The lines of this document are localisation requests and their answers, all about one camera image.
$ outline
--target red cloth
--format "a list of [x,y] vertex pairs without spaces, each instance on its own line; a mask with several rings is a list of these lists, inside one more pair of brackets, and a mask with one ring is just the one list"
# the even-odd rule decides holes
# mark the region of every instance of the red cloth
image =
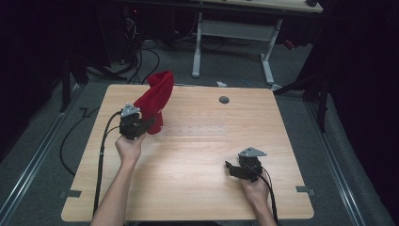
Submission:
[[167,104],[173,90],[173,73],[171,71],[155,73],[150,75],[147,81],[150,89],[138,98],[133,105],[140,108],[143,121],[155,117],[155,123],[147,131],[148,134],[154,135],[159,133],[161,126],[164,125],[162,109]]

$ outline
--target light wood surface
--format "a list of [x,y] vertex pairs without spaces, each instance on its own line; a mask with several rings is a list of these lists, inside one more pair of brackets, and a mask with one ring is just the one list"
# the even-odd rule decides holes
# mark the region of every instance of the light wood surface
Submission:
[[[106,123],[148,88],[108,88],[71,187],[82,194],[66,200],[64,220],[91,220]],[[220,103],[220,96],[230,102]],[[226,160],[238,166],[238,153],[248,147],[267,152],[259,159],[272,178],[279,218],[313,216],[308,194],[296,192],[295,187],[304,182],[271,90],[174,87],[163,118],[161,133],[147,135],[143,142],[130,186],[127,220],[255,219],[239,181],[225,168]],[[119,122],[116,117],[110,128]],[[117,129],[106,139],[100,200],[120,165],[114,144],[119,136]]]
[[218,4],[232,4],[245,7],[256,8],[273,8],[282,10],[302,11],[302,12],[317,12],[323,11],[320,4],[317,3],[315,7],[310,7],[305,3],[305,0],[202,0],[204,3],[218,3]]

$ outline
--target person's right arm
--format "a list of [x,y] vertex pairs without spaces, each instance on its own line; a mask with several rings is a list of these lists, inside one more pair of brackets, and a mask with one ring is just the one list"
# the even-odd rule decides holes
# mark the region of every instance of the person's right arm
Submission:
[[247,200],[252,206],[256,219],[261,226],[275,226],[276,221],[273,219],[273,214],[267,204],[267,197],[269,196],[269,188],[263,180],[258,179],[251,183],[250,180],[240,179],[241,184],[246,192]]

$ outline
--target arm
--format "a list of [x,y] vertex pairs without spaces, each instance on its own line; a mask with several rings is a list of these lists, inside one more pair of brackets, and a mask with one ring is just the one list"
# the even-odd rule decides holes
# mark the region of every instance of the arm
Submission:
[[253,208],[256,219],[261,226],[275,226],[277,225],[273,219],[273,214],[267,205],[267,197],[269,195],[269,188],[263,180],[258,180],[251,183],[249,180],[240,179],[241,184],[246,192],[247,200]]
[[120,154],[120,170],[105,193],[91,225],[123,225],[126,214],[127,196],[145,134],[136,140],[119,137],[115,142]]

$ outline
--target gray carpet floor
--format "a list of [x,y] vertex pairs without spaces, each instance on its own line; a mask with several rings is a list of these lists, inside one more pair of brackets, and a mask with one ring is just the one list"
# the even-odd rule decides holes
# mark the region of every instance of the gray carpet floor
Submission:
[[[216,81],[221,81],[228,87],[270,89],[270,86],[265,83],[259,55],[253,51],[251,53],[246,51],[248,47],[255,52],[260,51],[262,46],[263,44],[260,42],[251,43],[250,46],[245,47],[225,44],[214,51],[204,50],[200,78],[193,78],[191,76],[194,55],[192,42],[181,42],[180,45],[176,44],[174,47],[155,42],[144,44],[145,48],[154,47],[152,50],[160,57],[156,72],[173,71],[176,84],[215,87]],[[213,43],[204,47],[216,48],[218,46],[217,43]],[[310,50],[311,45],[300,46],[294,50],[288,50],[282,45],[275,46],[270,58],[270,65],[277,85],[285,86],[296,80]],[[157,57],[152,52],[143,50],[142,54],[143,65],[138,74],[140,79],[157,64]],[[122,66],[114,64],[112,70],[118,70],[120,67]],[[88,225],[85,222],[64,222],[60,217],[65,200],[59,198],[59,194],[71,187],[73,177],[61,165],[59,149],[69,130],[82,119],[84,110],[81,108],[90,111],[100,106],[106,88],[110,84],[116,83],[123,82],[116,82],[106,77],[91,76],[89,83],[80,88],[83,89],[82,94],[76,99],[58,133],[55,134],[55,138],[49,146],[49,153],[13,212],[8,225]],[[0,203],[5,203],[48,129],[58,116],[61,107],[61,91],[61,86],[58,85],[53,91],[52,99],[31,119],[18,143],[1,163]],[[280,225],[353,225],[328,166],[324,146],[318,135],[318,128],[314,126],[313,118],[302,101],[301,91],[289,91],[276,96],[276,99],[305,185],[315,192],[310,196],[314,209],[313,218],[282,219]],[[63,156],[66,164],[72,170],[76,170],[79,165],[95,119],[96,113],[83,120],[65,141]],[[345,179],[352,189],[353,197],[363,216],[364,225],[394,225],[354,155],[330,98],[328,99],[326,128],[325,135]],[[225,221],[219,223],[222,225],[250,225],[252,222]]]

